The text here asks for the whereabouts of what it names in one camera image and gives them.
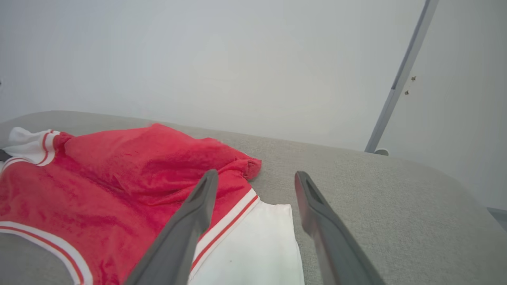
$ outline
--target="red towel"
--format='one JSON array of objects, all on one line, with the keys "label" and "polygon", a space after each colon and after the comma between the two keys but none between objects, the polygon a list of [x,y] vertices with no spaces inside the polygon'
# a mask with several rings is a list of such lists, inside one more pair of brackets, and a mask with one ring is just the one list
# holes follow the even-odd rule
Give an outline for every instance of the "red towel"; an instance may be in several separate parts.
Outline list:
[{"label": "red towel", "polygon": [[52,251],[82,284],[123,283],[207,170],[219,172],[212,228],[261,168],[215,139],[160,124],[77,137],[20,130],[11,140],[24,146],[6,148],[22,155],[2,171],[0,231]]}]

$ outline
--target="white stripe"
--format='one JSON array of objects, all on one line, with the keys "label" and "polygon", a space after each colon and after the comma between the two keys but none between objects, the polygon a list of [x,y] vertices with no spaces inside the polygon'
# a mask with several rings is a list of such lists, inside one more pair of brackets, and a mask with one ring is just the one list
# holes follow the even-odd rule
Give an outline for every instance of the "white stripe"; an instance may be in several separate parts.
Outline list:
[{"label": "white stripe", "polygon": [[23,157],[11,157],[9,158],[8,160],[5,161],[5,164],[4,166],[2,167],[1,171],[4,171],[7,166],[11,165],[11,164],[14,164],[16,162],[28,162],[28,163],[33,163],[31,162],[30,160],[26,159],[26,158],[23,158]]},{"label": "white stripe", "polygon": [[[64,239],[62,239],[60,237],[57,237],[56,235],[50,234],[48,232],[45,232],[45,231],[42,231],[42,230],[39,230],[39,229],[36,229],[36,228],[33,228],[33,227],[29,227],[29,226],[26,226],[26,225],[18,224],[18,223],[15,223],[15,222],[0,222],[0,226],[11,227],[11,228],[15,228],[15,229],[19,229],[19,230],[23,230],[23,231],[29,232],[29,233],[31,233],[31,234],[33,234],[35,236],[39,236],[39,237],[41,237],[43,239],[46,239],[46,240],[54,243],[57,246],[59,246],[77,264],[79,270],[81,271],[81,274],[83,275],[84,285],[92,285],[93,284],[93,276],[92,276],[92,273],[90,272],[90,269],[88,268],[88,264],[86,264],[86,261],[81,256],[81,254],[71,244],[69,244],[68,242],[66,242]],[[29,241],[31,241],[31,242],[39,245],[39,246],[47,249],[49,252],[51,252],[52,254],[54,254],[56,257],[58,257],[65,264],[65,266],[67,267],[67,270],[69,271],[72,279],[74,280],[74,283],[75,284],[80,284],[79,278],[78,278],[78,274],[74,270],[74,267],[72,266],[72,263],[70,262],[70,260],[68,260],[65,257],[65,255],[63,255],[57,249],[53,248],[49,244],[46,244],[46,243],[44,243],[43,241],[41,241],[39,239],[36,239],[36,238],[34,238],[34,237],[30,236],[30,235],[27,235],[25,233],[22,233],[22,232],[18,232],[18,231],[15,231],[15,230],[8,230],[8,229],[0,229],[0,232],[1,233],[10,233],[10,234],[15,234],[15,235],[21,236],[21,237],[26,238],[27,240],[29,240]]]},{"label": "white stripe", "polygon": [[56,137],[56,135],[57,134],[55,134],[55,133],[50,133],[50,134],[48,134],[48,136],[46,136],[46,140],[44,141],[44,143],[46,144],[46,149],[48,150],[48,157],[44,160],[43,163],[41,163],[42,162],[42,159],[41,159],[39,161],[39,163],[41,163],[41,164],[38,164],[38,166],[48,165],[55,158],[55,148],[53,146],[53,139]]},{"label": "white stripe", "polygon": [[[239,202],[234,205],[234,207],[215,225],[213,228],[211,228],[204,236],[201,238],[201,240],[197,243],[194,258],[192,261],[194,261],[201,251],[204,250],[205,247],[208,246],[208,244],[213,241],[213,239],[222,232],[223,229],[225,229],[238,215],[239,213],[250,203],[250,201],[256,196],[254,189],[250,189]],[[249,207],[246,209],[246,211],[237,219],[234,224],[227,229],[225,233],[222,234],[220,238],[218,238],[214,244],[208,248],[208,250],[201,256],[201,259],[197,262],[194,269],[190,272],[189,281],[194,278],[194,275],[199,270],[199,267],[203,264],[203,262],[206,260],[206,258],[209,256],[209,254],[227,237],[227,235],[234,230],[234,228],[241,223],[241,221],[246,217],[246,215],[259,203],[259,199],[255,200]]]},{"label": "white stripe", "polygon": [[[53,130],[53,133],[50,133],[51,130],[42,131],[38,133],[30,133],[27,130],[19,127],[15,127],[12,129],[9,140],[11,143],[18,143],[20,145],[14,145],[11,147],[4,148],[4,151],[13,156],[13,158],[8,159],[2,168],[1,171],[6,169],[9,165],[12,165],[16,162],[30,162],[33,164],[38,164],[38,166],[48,165],[55,158],[55,148],[53,146],[53,139],[60,134],[59,131]],[[48,150],[48,156],[46,157],[46,151],[44,150],[42,143],[44,142],[46,146],[46,150]]]}]

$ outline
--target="white fabric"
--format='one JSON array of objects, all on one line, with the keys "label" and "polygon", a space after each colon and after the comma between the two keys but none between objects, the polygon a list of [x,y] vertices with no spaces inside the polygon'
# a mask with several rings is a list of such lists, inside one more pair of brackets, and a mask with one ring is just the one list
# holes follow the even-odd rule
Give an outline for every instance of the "white fabric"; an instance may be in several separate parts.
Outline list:
[{"label": "white fabric", "polygon": [[291,206],[260,201],[189,280],[205,284],[303,285]]}]

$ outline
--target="red cloth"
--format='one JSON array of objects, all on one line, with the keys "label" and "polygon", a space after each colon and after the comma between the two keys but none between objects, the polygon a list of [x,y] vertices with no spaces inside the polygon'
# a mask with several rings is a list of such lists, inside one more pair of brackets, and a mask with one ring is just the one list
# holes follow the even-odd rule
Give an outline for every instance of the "red cloth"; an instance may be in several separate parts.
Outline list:
[{"label": "red cloth", "polygon": [[84,258],[94,283],[123,283],[209,169],[219,172],[211,226],[251,189],[261,161],[169,127],[53,139],[45,166],[17,162],[0,180],[0,221],[49,232]]}]

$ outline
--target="red stripe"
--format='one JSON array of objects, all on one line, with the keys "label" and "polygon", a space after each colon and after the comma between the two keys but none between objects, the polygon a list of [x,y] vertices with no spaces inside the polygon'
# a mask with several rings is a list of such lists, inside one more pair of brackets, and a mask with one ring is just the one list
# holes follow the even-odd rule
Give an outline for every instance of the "red stripe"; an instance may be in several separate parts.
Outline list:
[{"label": "red stripe", "polygon": [[43,238],[43,237],[40,237],[38,235],[35,235],[33,233],[30,233],[30,232],[27,232],[25,230],[20,230],[20,229],[16,229],[16,228],[12,228],[12,227],[5,227],[5,226],[0,226],[0,229],[6,229],[6,230],[11,230],[11,231],[16,231],[16,232],[20,232],[20,233],[24,233],[24,234],[27,234],[33,238],[36,238],[40,241],[42,241],[43,243],[49,245],[50,247],[56,249],[57,251],[61,252],[69,261],[70,263],[72,264],[72,267],[74,267],[74,270],[76,271],[76,273],[78,274],[78,278],[79,278],[79,282],[81,284],[84,284],[84,278],[83,278],[83,274],[81,273],[81,271],[79,270],[79,267],[78,265],[76,264],[76,262],[74,261],[74,259],[72,259],[72,257],[70,257],[70,255],[64,251],[62,248],[60,248],[59,246],[57,246],[56,244],[48,241],[47,239]]},{"label": "red stripe", "polygon": [[44,138],[42,139],[42,148],[44,149],[44,152],[46,152],[46,154],[44,155],[44,159],[41,162],[37,163],[36,165],[42,164],[48,158],[49,152],[48,149],[46,149],[46,137],[48,137],[48,134],[49,133],[47,132],[44,135]]},{"label": "red stripe", "polygon": [[255,200],[257,200],[258,196],[255,195],[255,197],[250,201],[248,202],[248,204],[245,206],[245,208],[243,208],[243,210],[241,210],[241,212],[239,212],[239,214],[201,251],[201,253],[199,253],[199,255],[197,256],[197,258],[194,260],[194,262],[192,263],[192,267],[190,269],[190,271],[192,271],[194,269],[194,267],[196,266],[196,264],[199,262],[199,260],[202,258],[202,256],[206,253],[206,251],[208,251],[208,249],[230,228],[232,227],[232,225],[234,225],[234,223],[239,219],[239,217],[241,217],[241,215],[243,215],[243,213],[245,213],[246,209],[248,209],[248,207],[250,207],[250,205],[252,205],[253,202],[255,202]]}]

